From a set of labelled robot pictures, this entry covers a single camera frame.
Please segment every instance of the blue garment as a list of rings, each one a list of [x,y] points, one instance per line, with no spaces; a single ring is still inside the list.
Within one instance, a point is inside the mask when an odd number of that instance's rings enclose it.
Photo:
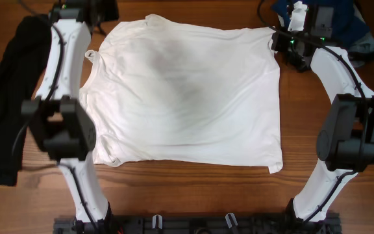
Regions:
[[[290,17],[286,12],[286,5],[290,0],[277,0],[272,5],[279,16],[284,18],[284,25],[288,28]],[[366,35],[370,31],[369,27],[355,16],[353,0],[302,0],[306,5],[317,4],[325,7],[333,7],[334,15],[332,19],[331,37],[342,43],[342,46],[349,48],[353,43]]]

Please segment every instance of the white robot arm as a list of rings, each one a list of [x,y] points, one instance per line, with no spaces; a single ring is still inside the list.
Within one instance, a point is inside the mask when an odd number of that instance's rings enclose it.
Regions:
[[[57,89],[51,100],[61,100],[64,96],[78,99],[84,53],[88,49],[92,36],[87,24],[85,22],[78,22],[75,19],[60,19],[58,22],[54,23],[54,25],[62,33],[64,40],[64,59],[60,77],[57,82]],[[36,93],[36,97],[41,97],[42,100],[45,100],[45,97],[47,97],[51,89],[60,52],[59,37],[54,29],[51,30],[51,50],[47,69],[43,82]],[[82,196],[87,203],[87,209],[90,211],[93,220],[104,219],[108,211],[108,201],[103,195],[97,181],[92,161],[92,153],[89,152],[84,161],[80,161],[76,158],[63,158],[60,160],[60,163],[61,165],[68,165],[75,169],[78,183],[81,186]],[[82,220],[83,222],[90,222],[82,206],[72,173],[69,168],[65,166],[59,166],[59,168],[66,178],[66,182],[75,202],[76,219]]]
[[[329,47],[329,49],[341,55],[350,65],[346,50],[339,47]],[[374,92],[362,82],[361,78],[351,65],[350,67],[354,71],[359,82],[362,84],[365,96],[367,98],[372,98]],[[312,57],[311,68],[323,83],[324,89],[331,102],[334,101],[337,94],[351,94],[354,97],[360,98],[360,93],[356,89],[356,85],[352,80],[349,71],[347,71],[347,68],[343,66],[334,55],[331,55],[324,49],[316,49],[316,52]],[[335,171],[330,171],[325,162],[318,159],[317,165],[304,189],[293,200],[293,208],[296,217],[302,220],[306,220],[310,217],[318,206],[324,202],[327,195],[330,194],[338,178],[346,172],[351,172],[351,170],[337,169]],[[343,189],[344,185],[355,176],[357,176],[357,173],[343,178],[340,186],[338,186],[335,192],[333,192],[324,208],[310,219],[311,222],[317,222],[326,218],[327,210],[331,203],[337,197],[341,189]]]

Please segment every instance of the wood grain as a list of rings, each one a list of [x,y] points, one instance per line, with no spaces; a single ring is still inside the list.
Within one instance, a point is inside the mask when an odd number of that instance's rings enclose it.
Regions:
[[[29,0],[39,12],[52,1]],[[261,27],[258,1],[148,1],[119,2],[122,21],[159,14],[180,23],[219,29]],[[364,18],[374,35],[374,2],[361,1]],[[264,17],[275,23],[266,5]],[[16,26],[27,13],[13,0],[0,0],[0,61]],[[110,31],[117,22],[104,25]],[[90,49],[103,37],[93,35]],[[277,55],[280,64],[280,127],[284,169],[270,175],[266,168],[218,166],[177,161],[125,163],[118,168],[98,165],[103,192],[117,215],[238,215],[280,212],[303,188],[316,164],[315,143],[330,103],[319,79],[311,72],[297,73]],[[85,60],[82,84],[90,74]],[[374,62],[357,70],[374,90]],[[23,164],[48,163],[28,135]],[[0,233],[51,233],[53,219],[73,215],[74,205],[57,169],[20,172],[17,187],[0,186]],[[344,233],[374,233],[374,165],[353,179],[331,209],[342,217]]]

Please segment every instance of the black garment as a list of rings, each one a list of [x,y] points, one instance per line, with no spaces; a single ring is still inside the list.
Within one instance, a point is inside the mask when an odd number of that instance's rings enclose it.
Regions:
[[[11,149],[23,125],[21,103],[31,98],[47,65],[50,47],[49,26],[37,17],[27,16],[5,49],[0,63],[0,185],[17,183],[25,134],[14,155]]]

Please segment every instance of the black cable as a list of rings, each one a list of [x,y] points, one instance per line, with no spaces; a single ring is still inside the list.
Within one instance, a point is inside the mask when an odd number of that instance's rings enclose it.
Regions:
[[[40,14],[35,12],[33,9],[29,8],[25,3],[23,3],[22,0],[17,0],[18,4],[21,5],[22,8],[24,8],[24,10],[26,10],[27,12],[30,12],[33,16],[39,16]]]
[[[11,157],[14,157],[14,154],[15,154],[15,150],[17,149],[17,145],[18,145],[18,142],[19,142],[19,139],[24,135],[24,133],[26,132],[27,130],[27,127],[29,126],[30,124],[30,120],[26,121],[24,123],[24,125],[21,127],[21,129],[19,129],[18,133],[17,133],[17,136],[16,138],[14,139],[14,143],[12,144],[12,148],[11,148]]]
[[[93,226],[93,228],[95,230],[95,233],[99,233],[99,230],[98,230],[98,228],[97,228],[97,226],[96,226],[96,224],[95,224],[92,216],[90,215],[90,212],[89,212],[89,209],[88,209],[88,204],[87,204],[87,202],[83,198],[82,189],[81,189],[81,186],[79,184],[79,181],[77,180],[77,176],[76,176],[76,173],[75,173],[75,168],[73,168],[73,167],[71,167],[69,165],[66,165],[66,164],[59,163],[59,162],[57,163],[57,166],[63,166],[63,167],[66,167],[67,169],[69,169],[69,171],[71,173],[71,176],[73,176],[73,180],[75,181],[76,189],[77,189],[77,194],[79,195],[79,198],[81,200],[84,212],[88,216],[88,218],[90,220],[90,223],[92,224],[92,226]]]
[[[106,36],[106,32],[103,30],[101,23],[97,23],[96,27],[99,29],[99,34]]]
[[[338,188],[338,185],[340,185],[340,183],[342,183],[344,177],[346,176],[350,176],[350,175],[354,175],[356,174],[357,172],[355,171],[352,171],[352,172],[346,172],[344,174],[342,174],[341,176],[338,177],[336,183],[334,184],[333,188],[331,189],[331,191],[329,192],[329,195],[325,198],[325,200],[323,201],[323,203],[321,205],[318,206],[318,208],[307,218],[305,219],[301,226],[304,226],[306,223],[308,223],[313,217],[315,217],[319,212],[321,212],[324,208],[324,206],[329,202],[329,200],[331,199],[332,195],[334,194],[334,192],[336,192],[337,188]]]
[[[84,201],[82,189],[80,187],[79,181],[77,180],[77,176],[76,176],[74,168],[72,168],[71,166],[68,166],[66,164],[62,164],[62,163],[58,162],[56,164],[48,164],[48,165],[44,165],[44,166],[27,166],[27,167],[23,167],[22,170],[26,171],[26,172],[38,172],[40,170],[55,168],[55,167],[59,167],[59,166],[63,166],[65,168],[67,168],[70,171],[71,175],[73,176],[73,180],[74,180],[74,182],[76,184],[77,193],[79,194],[79,198],[81,200],[84,212],[88,216],[89,221],[92,224],[95,232],[98,233],[98,229],[97,229],[97,227],[95,225],[95,222],[94,222],[92,216],[90,215],[90,212],[89,212],[89,209],[88,209],[88,206],[87,206],[87,202]]]
[[[293,35],[291,33],[288,33],[288,32],[282,32],[278,29],[276,29],[275,27],[271,26],[270,24],[268,24],[261,16],[260,14],[260,7],[262,6],[262,4],[264,3],[264,0],[261,0],[259,2],[259,5],[258,5],[258,17],[260,19],[260,21],[265,24],[267,27],[269,27],[270,29],[274,30],[275,32],[283,35],[283,36],[286,36],[288,38],[291,38],[292,40],[299,40],[299,41],[302,41],[304,43],[307,43],[307,44],[310,44],[310,45],[313,45],[315,47],[318,47],[318,48],[322,48],[324,49],[325,51],[329,52],[330,54],[334,55],[347,69],[347,71],[350,73],[350,76],[353,80],[353,82],[355,83],[355,86],[356,86],[356,89],[358,90],[361,98],[362,98],[362,104],[363,104],[363,107],[364,107],[364,119],[362,121],[363,123],[363,131],[362,131],[362,138],[360,140],[360,147],[359,147],[359,156],[358,156],[358,159],[357,160],[357,164],[355,166],[355,170],[353,170],[352,172],[346,172],[344,174],[342,174],[336,184],[333,186],[332,190],[329,192],[329,195],[326,197],[325,201],[306,219],[304,220],[303,222],[303,225],[306,224],[307,222],[309,222],[316,214],[318,214],[322,208],[327,204],[327,202],[330,200],[330,198],[332,197],[332,195],[334,194],[334,192],[336,191],[338,185],[342,182],[343,178],[345,176],[348,176],[348,175],[353,175],[356,173],[356,171],[359,171],[360,170],[360,167],[361,167],[361,160],[362,160],[362,156],[363,156],[363,151],[364,151],[364,144],[365,144],[365,141],[366,141],[366,131],[367,131],[367,128],[368,128],[368,120],[369,120],[369,112],[368,112],[368,106],[366,105],[366,96],[364,95],[363,93],[363,90],[362,90],[362,87],[361,87],[361,84],[358,82],[357,80],[357,77],[354,73],[354,71],[351,69],[351,67],[348,65],[348,63],[343,59],[343,57],[341,55],[338,55],[336,52],[334,52],[333,50],[327,48],[326,46],[324,46],[323,44],[319,44],[319,43],[316,43],[316,42],[313,42],[311,41],[311,39],[309,38],[305,38],[304,36],[296,36],[296,35]]]

